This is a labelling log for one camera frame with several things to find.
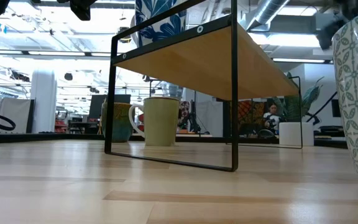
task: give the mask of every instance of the metal frame leg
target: metal frame leg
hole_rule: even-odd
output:
[[[118,46],[118,39],[113,37],[111,40],[110,60],[117,56],[117,46]],[[109,92],[107,95],[106,136],[104,138],[104,153],[106,154],[111,153],[112,121],[114,117],[114,94],[116,92],[116,72],[117,72],[117,67],[111,64],[110,74],[109,74]]]
[[[237,0],[231,0],[231,172],[239,164]]]

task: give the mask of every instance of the potted plant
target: potted plant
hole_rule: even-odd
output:
[[[285,96],[284,100],[273,97],[273,101],[277,106],[277,114],[286,122],[279,125],[280,144],[283,145],[300,145],[300,119],[309,114],[311,104],[317,100],[322,85],[318,82],[323,79],[321,77],[317,82],[309,88],[300,100],[299,95]],[[313,123],[302,123],[303,145],[313,146],[314,134]]]

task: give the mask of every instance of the desk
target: desk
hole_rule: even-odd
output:
[[[95,128],[98,127],[98,122],[77,122],[77,121],[69,121],[68,122],[68,132],[71,133],[72,131],[79,131],[83,134],[83,129],[88,129],[94,126]]]
[[[133,133],[132,136],[140,136],[139,133]],[[177,137],[199,137],[199,134],[177,134]],[[202,134],[201,137],[211,138],[212,134]]]

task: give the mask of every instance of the person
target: person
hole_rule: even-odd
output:
[[[274,134],[278,134],[278,125],[282,119],[277,114],[277,105],[272,103],[268,110],[269,112],[264,114],[265,127]]]

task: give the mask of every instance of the mug handle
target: mug handle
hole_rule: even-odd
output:
[[[144,138],[144,132],[141,131],[139,128],[137,128],[132,118],[132,112],[135,108],[139,108],[144,113],[144,107],[142,105],[132,105],[131,108],[129,108],[129,112],[128,112],[129,121],[131,122],[132,127]]]

